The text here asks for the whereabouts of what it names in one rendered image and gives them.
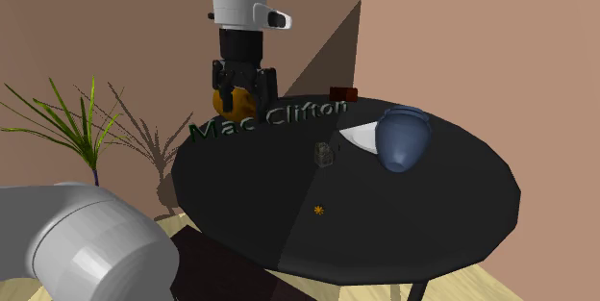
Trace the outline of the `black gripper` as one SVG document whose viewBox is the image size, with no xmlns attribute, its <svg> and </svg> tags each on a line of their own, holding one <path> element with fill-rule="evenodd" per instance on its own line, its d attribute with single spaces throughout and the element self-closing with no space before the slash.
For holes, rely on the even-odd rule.
<svg viewBox="0 0 600 301">
<path fill-rule="evenodd" d="M 265 113 L 278 99 L 278 85 L 275 68 L 260 69 L 263 32 L 220 29 L 219 43 L 223 61 L 212 62 L 212 88 L 217 93 L 217 98 L 213 100 L 215 110 L 218 113 L 230 113 L 233 110 L 233 81 L 236 75 L 242 75 L 249 81 L 256 80 L 257 111 Z"/>
</svg>

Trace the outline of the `orange round fruit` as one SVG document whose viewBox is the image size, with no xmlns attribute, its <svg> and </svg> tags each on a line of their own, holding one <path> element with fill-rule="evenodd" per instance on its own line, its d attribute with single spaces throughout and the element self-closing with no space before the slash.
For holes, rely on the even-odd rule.
<svg viewBox="0 0 600 301">
<path fill-rule="evenodd" d="M 212 104 L 218 114 L 237 123 L 246 117 L 257 117 L 256 103 L 250 92 L 245 88 L 234 87 L 232 95 L 233 109 L 230 112 L 225 112 L 223 110 L 223 101 L 220 98 L 219 91 L 216 89 L 213 92 Z"/>
</svg>

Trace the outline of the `green raised lettering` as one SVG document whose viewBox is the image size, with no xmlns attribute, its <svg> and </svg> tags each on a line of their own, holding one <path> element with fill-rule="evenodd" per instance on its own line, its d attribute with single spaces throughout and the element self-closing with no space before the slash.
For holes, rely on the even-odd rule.
<svg viewBox="0 0 600 301">
<path fill-rule="evenodd" d="M 270 109 L 265 115 L 265 121 L 259 122 L 254 117 L 244 117 L 241 121 L 232 120 L 217 121 L 215 118 L 206 122 L 202 127 L 189 124 L 189 134 L 192 142 L 199 138 L 219 138 L 239 134 L 241 132 L 252 132 L 259 125 L 266 124 L 278 126 L 309 121 L 320 117 L 329 117 L 340 113 L 346 113 L 349 109 L 347 101 L 334 101 L 318 104 L 307 101 L 304 104 L 285 105 Z"/>
</svg>

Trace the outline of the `dark red small box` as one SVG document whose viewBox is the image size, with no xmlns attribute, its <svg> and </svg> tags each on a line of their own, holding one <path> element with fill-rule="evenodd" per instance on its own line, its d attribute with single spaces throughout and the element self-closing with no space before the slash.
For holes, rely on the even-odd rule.
<svg viewBox="0 0 600 301">
<path fill-rule="evenodd" d="M 330 87 L 329 100 L 336 102 L 357 102 L 359 99 L 358 90 L 348 87 Z"/>
</svg>

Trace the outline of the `small grey cube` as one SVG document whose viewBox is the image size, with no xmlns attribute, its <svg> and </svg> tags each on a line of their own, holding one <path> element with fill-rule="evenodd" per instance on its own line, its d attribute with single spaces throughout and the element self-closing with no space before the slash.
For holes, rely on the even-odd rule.
<svg viewBox="0 0 600 301">
<path fill-rule="evenodd" d="M 327 142 L 317 142 L 314 147 L 314 162 L 320 168 L 332 165 L 335 152 Z"/>
</svg>

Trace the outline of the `white plate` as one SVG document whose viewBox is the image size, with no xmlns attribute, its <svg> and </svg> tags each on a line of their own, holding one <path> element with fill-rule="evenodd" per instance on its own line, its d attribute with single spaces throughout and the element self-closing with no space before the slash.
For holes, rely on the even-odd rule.
<svg viewBox="0 0 600 301">
<path fill-rule="evenodd" d="M 339 130 L 340 134 L 351 144 L 362 149 L 363 151 L 377 155 L 377 146 L 375 138 L 375 129 L 377 122 L 357 125 L 354 127 Z"/>
</svg>

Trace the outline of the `blue vase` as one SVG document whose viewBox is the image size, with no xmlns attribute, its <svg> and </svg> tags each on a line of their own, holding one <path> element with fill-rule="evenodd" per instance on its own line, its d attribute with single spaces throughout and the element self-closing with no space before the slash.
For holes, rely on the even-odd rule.
<svg viewBox="0 0 600 301">
<path fill-rule="evenodd" d="M 411 169 L 432 139 L 429 116 L 416 107 L 394 106 L 385 110 L 375 127 L 377 157 L 395 173 Z"/>
</svg>

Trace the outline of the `green potted plant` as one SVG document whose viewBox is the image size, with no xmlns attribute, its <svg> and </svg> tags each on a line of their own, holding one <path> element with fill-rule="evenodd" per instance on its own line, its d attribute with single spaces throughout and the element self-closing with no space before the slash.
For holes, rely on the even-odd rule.
<svg viewBox="0 0 600 301">
<path fill-rule="evenodd" d="M 18 98 L 23 104 L 29 109 L 35 112 L 37 115 L 42 117 L 45 121 L 49 122 L 53 129 L 43 125 L 40 122 L 33 120 L 31 117 L 20 113 L 16 109 L 0 101 L 0 105 L 9 111 L 17 114 L 18 116 L 26 119 L 27 121 L 41 127 L 42 129 L 55 135 L 53 138 L 46 133 L 28 129 L 28 128 L 17 128 L 17 127 L 2 127 L 0 126 L 0 132 L 6 133 L 25 133 L 33 135 L 37 138 L 43 138 L 53 143 L 62 145 L 72 151 L 74 151 L 89 167 L 92 171 L 94 184 L 99 187 L 99 174 L 98 174 L 98 161 L 100 155 L 112 144 L 115 144 L 117 140 L 126 140 L 126 136 L 116 136 L 111 141 L 105 142 L 106 136 L 109 134 L 111 128 L 115 125 L 116 120 L 120 117 L 120 113 L 113 115 L 109 113 L 102 124 L 98 127 L 98 131 L 94 135 L 93 129 L 93 117 L 95 107 L 95 77 L 91 77 L 90 94 L 88 97 L 88 105 L 84 102 L 84 97 L 80 96 L 80 118 L 81 123 L 75 122 L 75 113 L 71 111 L 65 104 L 63 97 L 61 96 L 54 80 L 49 77 L 49 84 L 54 91 L 54 94 L 59 101 L 59 111 L 62 111 L 63 117 L 57 114 L 56 109 L 52 108 L 49 104 L 44 103 L 36 98 L 31 100 L 25 99 L 10 85 L 4 83 L 5 88 Z"/>
</svg>

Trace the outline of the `dark robot stand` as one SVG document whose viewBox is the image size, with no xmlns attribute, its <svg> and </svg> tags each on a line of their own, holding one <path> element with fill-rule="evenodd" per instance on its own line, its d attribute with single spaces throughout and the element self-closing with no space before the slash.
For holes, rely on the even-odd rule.
<svg viewBox="0 0 600 301">
<path fill-rule="evenodd" d="M 171 240 L 180 254 L 177 301 L 316 301 L 190 226 Z"/>
</svg>

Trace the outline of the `round black table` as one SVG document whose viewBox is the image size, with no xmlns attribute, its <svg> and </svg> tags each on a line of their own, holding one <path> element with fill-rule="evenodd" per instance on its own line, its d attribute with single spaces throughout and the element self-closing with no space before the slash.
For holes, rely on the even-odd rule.
<svg viewBox="0 0 600 301">
<path fill-rule="evenodd" d="M 388 171 L 339 132 L 388 108 L 361 98 L 346 113 L 305 122 L 195 142 L 188 134 L 171 169 L 178 203 L 206 236 L 246 259 L 339 286 L 426 283 L 483 261 L 517 223 L 509 166 L 431 116 L 419 162 Z M 317 142 L 334 150 L 332 165 L 315 164 Z"/>
</svg>

